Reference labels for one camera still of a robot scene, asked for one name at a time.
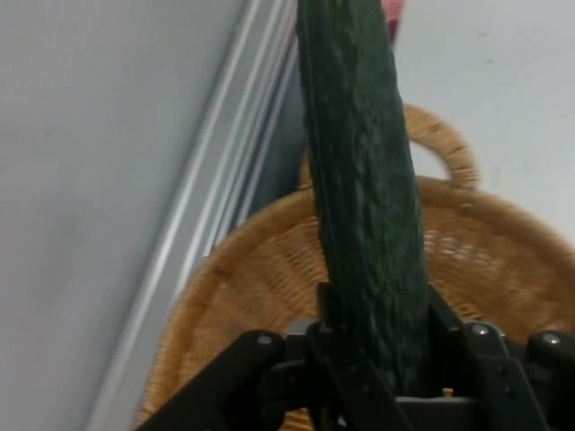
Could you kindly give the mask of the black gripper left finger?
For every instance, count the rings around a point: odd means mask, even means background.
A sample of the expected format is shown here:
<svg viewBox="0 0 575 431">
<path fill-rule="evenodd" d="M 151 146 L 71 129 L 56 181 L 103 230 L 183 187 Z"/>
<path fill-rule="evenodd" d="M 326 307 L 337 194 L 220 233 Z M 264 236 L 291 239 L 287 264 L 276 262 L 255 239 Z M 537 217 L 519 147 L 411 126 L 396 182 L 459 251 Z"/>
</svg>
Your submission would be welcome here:
<svg viewBox="0 0 575 431">
<path fill-rule="evenodd" d="M 314 430 L 404 430 L 407 417 L 351 342 L 342 301 L 316 288 L 318 317 L 286 336 L 249 330 L 146 419 L 141 430 L 279 430 L 305 409 Z"/>
</svg>

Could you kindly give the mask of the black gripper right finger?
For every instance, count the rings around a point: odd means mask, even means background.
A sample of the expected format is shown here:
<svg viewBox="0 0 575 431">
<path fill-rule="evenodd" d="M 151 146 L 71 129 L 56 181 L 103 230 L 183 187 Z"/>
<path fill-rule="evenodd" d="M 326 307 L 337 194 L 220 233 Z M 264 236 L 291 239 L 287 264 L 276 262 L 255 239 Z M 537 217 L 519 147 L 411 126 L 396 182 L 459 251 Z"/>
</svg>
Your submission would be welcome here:
<svg viewBox="0 0 575 431">
<path fill-rule="evenodd" d="M 430 345 L 441 388 L 481 430 L 574 428 L 574 336 L 541 330 L 521 344 L 488 321 L 464 320 L 429 288 Z"/>
</svg>

